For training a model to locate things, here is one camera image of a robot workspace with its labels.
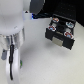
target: black component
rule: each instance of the black component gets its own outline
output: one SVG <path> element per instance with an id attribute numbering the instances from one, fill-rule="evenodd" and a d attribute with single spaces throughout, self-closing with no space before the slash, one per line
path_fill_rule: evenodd
<path id="1" fill-rule="evenodd" d="M 64 35 L 61 35 L 61 34 L 58 34 L 56 31 L 53 32 L 51 30 L 49 30 L 48 28 L 46 28 L 46 33 L 45 33 L 45 37 L 47 39 L 50 39 L 52 41 L 52 38 L 55 37 L 55 38 L 58 38 L 60 40 L 63 41 L 63 45 L 64 47 L 68 48 L 68 49 L 72 49 L 72 46 L 74 44 L 74 39 L 70 39 L 68 37 L 65 37 Z"/>
<path id="2" fill-rule="evenodd" d="M 13 63 L 13 54 L 14 54 L 14 45 L 10 46 L 10 57 L 9 57 L 9 64 L 10 64 L 10 79 L 13 80 L 12 74 L 12 63 Z"/>
<path id="3" fill-rule="evenodd" d="M 25 13 L 28 13 L 28 11 L 25 11 Z"/>
<path id="4" fill-rule="evenodd" d="M 52 38 L 53 38 L 53 36 L 54 36 L 54 33 L 55 33 L 55 32 L 53 32 L 52 30 L 49 30 L 48 28 L 46 28 L 45 37 L 46 37 L 47 39 L 50 39 L 50 40 L 52 41 Z"/>
<path id="5" fill-rule="evenodd" d="M 66 48 L 68 48 L 68 49 L 71 50 L 72 49 L 72 46 L 74 44 L 74 41 L 75 41 L 74 39 L 70 39 L 68 37 L 65 37 L 62 46 L 64 46 L 64 47 L 66 47 Z"/>
<path id="6" fill-rule="evenodd" d="M 59 40 L 63 41 L 62 46 L 68 48 L 71 50 L 73 44 L 74 44 L 74 38 L 69 38 L 67 36 L 64 35 L 64 33 L 66 32 L 66 29 L 70 29 L 70 33 L 72 35 L 74 35 L 74 27 L 75 27 L 75 23 L 76 23 L 76 9 L 74 5 L 70 5 L 68 3 L 59 3 L 58 6 L 56 7 L 52 18 L 58 18 L 59 21 L 58 22 L 54 22 L 53 19 L 50 22 L 50 26 L 54 24 L 56 24 L 55 28 L 56 30 L 53 32 L 52 30 L 49 30 L 49 28 L 46 28 L 46 33 L 45 33 L 45 37 L 47 39 L 50 39 L 52 41 L 52 38 L 55 37 Z M 69 28 L 66 25 L 66 22 L 71 22 L 72 24 L 74 24 L 73 28 Z"/>

